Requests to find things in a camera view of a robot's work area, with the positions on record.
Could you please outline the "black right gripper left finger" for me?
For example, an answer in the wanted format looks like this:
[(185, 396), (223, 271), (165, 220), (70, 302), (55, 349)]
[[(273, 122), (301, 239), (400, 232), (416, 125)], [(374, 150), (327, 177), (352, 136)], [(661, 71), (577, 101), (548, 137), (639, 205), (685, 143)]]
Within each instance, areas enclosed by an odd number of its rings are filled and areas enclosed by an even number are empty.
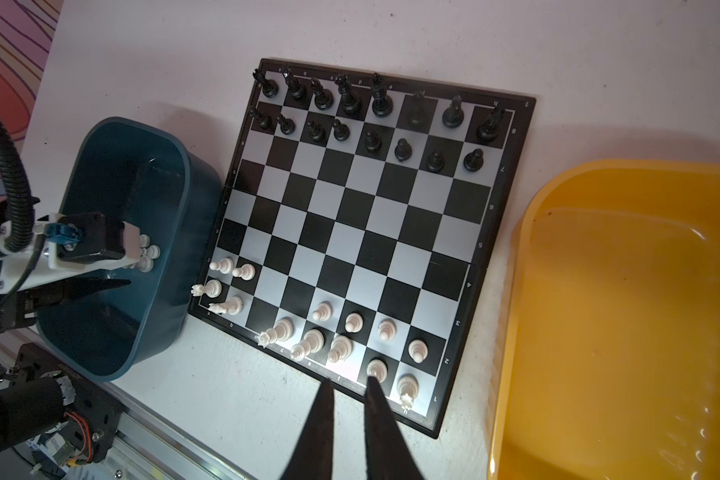
[(334, 406), (333, 384), (323, 380), (282, 480), (332, 478)]

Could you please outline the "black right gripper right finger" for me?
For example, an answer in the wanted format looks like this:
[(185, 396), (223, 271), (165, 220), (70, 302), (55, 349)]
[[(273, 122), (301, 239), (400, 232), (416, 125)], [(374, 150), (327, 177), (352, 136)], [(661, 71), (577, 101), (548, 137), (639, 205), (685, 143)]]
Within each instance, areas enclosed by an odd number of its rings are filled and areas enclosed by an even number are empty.
[(364, 431), (368, 479), (423, 479), (374, 376), (367, 378)]

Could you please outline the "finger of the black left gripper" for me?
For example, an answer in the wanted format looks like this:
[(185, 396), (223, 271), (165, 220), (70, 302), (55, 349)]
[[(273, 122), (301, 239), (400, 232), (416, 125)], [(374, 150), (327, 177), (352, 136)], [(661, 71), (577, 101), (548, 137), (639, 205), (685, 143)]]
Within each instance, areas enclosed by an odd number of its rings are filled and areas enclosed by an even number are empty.
[(32, 308), (56, 306), (130, 285), (128, 279), (71, 277), (32, 289)]

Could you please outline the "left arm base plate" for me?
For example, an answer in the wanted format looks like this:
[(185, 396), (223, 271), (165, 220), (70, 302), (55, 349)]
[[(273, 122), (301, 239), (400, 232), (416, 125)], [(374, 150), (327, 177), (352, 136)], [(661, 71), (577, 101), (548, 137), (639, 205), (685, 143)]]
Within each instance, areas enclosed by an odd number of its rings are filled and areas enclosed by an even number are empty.
[(71, 445), (62, 466), (101, 463), (112, 447), (125, 406), (37, 343), (20, 347), (7, 390), (19, 402), (9, 408), (23, 425), (39, 425), (30, 439), (59, 434)]

